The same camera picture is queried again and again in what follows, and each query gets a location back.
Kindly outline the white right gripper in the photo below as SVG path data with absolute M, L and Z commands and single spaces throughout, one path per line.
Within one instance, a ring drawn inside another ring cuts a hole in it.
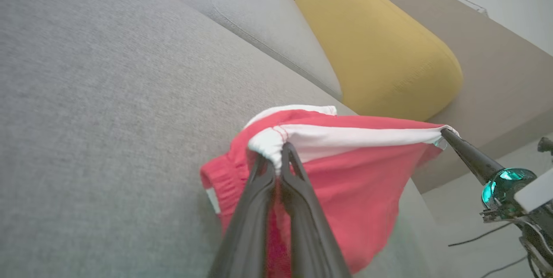
M 519 242 L 536 278 L 553 274 L 552 174 L 537 176 L 522 168 L 506 168 L 450 129 L 442 137 L 480 183 L 484 223 L 509 222 L 520 230 Z

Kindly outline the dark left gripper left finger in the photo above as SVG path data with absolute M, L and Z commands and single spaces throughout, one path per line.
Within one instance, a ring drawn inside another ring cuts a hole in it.
M 267 275 L 269 213 L 275 200 L 275 166 L 257 154 L 245 189 L 207 276 L 264 278 Z

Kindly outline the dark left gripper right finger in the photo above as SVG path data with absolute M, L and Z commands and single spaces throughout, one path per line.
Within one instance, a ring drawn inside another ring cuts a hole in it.
M 293 278 L 351 278 L 340 247 L 294 146 L 282 149 L 282 202 L 290 218 Z

